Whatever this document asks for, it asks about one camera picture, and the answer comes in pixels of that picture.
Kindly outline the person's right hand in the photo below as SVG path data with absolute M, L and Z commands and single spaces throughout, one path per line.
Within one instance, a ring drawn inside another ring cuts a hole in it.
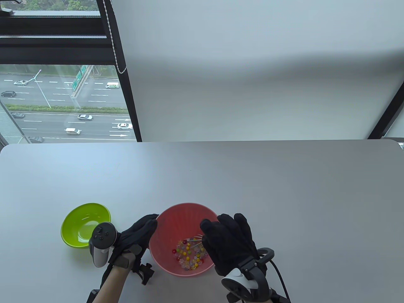
M 252 238 L 246 217 L 236 213 L 217 216 L 217 221 L 203 219 L 202 245 L 208 252 L 219 276 L 225 277 L 248 258 L 258 259 L 258 250 Z

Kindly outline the person's left hand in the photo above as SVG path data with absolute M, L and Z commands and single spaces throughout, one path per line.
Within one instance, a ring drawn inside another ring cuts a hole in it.
M 117 234 L 113 251 L 108 261 L 108 269 L 118 266 L 139 271 L 143 257 L 154 232 L 157 229 L 158 214 L 149 214 L 140 218 L 130 228 Z

